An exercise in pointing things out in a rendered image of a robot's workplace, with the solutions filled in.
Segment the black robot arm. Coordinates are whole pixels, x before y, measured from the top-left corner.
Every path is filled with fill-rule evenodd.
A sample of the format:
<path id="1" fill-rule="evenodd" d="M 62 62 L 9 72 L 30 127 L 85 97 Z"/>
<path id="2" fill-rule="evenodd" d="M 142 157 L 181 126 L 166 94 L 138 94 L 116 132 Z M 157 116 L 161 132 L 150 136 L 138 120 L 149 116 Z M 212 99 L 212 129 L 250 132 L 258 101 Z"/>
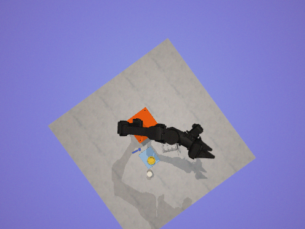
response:
<path id="1" fill-rule="evenodd" d="M 174 127 L 168 127 L 165 124 L 156 124 L 155 126 L 143 127 L 143 121 L 136 118 L 133 119 L 133 123 L 127 121 L 120 121 L 117 125 L 117 134 L 120 136 L 127 135 L 140 135 L 146 136 L 150 140 L 155 140 L 155 142 L 167 143 L 169 145 L 174 145 L 178 141 L 181 130 Z M 187 133 L 186 133 L 187 132 Z M 186 136 L 194 141 L 195 137 L 203 132 L 203 128 L 200 124 L 193 124 L 190 131 L 186 131 Z"/>

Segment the yellow plate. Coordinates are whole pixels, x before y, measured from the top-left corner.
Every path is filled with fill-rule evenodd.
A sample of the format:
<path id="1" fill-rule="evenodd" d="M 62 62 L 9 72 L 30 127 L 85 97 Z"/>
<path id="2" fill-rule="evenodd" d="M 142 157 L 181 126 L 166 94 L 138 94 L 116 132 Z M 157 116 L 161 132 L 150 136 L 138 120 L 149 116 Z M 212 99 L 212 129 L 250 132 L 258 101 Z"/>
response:
<path id="1" fill-rule="evenodd" d="M 155 158 L 153 156 L 150 156 L 148 159 L 147 159 L 148 163 L 149 164 L 154 164 L 155 163 Z"/>

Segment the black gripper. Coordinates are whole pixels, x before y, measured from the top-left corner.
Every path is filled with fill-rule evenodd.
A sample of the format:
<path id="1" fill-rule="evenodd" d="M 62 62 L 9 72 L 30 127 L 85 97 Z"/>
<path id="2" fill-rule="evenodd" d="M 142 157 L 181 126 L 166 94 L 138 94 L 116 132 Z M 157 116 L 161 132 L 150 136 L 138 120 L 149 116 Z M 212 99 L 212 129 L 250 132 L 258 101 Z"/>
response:
<path id="1" fill-rule="evenodd" d="M 212 151 L 212 149 L 202 141 L 199 135 L 195 137 L 194 141 L 192 141 L 186 136 L 185 131 L 184 132 L 182 131 L 177 143 L 179 146 L 182 145 L 186 147 L 187 150 L 189 150 L 188 156 L 192 159 L 194 158 L 214 159 L 215 157 L 213 154 L 208 152 L 208 151 Z"/>

